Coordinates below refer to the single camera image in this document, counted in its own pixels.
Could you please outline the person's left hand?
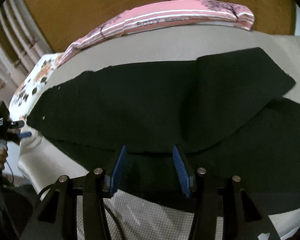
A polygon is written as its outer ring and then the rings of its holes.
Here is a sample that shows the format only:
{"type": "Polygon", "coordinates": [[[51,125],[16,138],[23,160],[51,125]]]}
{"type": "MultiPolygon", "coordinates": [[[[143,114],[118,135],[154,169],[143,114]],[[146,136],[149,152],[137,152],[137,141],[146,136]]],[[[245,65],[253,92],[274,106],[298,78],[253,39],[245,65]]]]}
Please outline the person's left hand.
{"type": "Polygon", "coordinates": [[[3,146],[3,148],[0,148],[0,170],[3,171],[5,169],[5,163],[7,161],[8,157],[8,147],[3,146]]]}

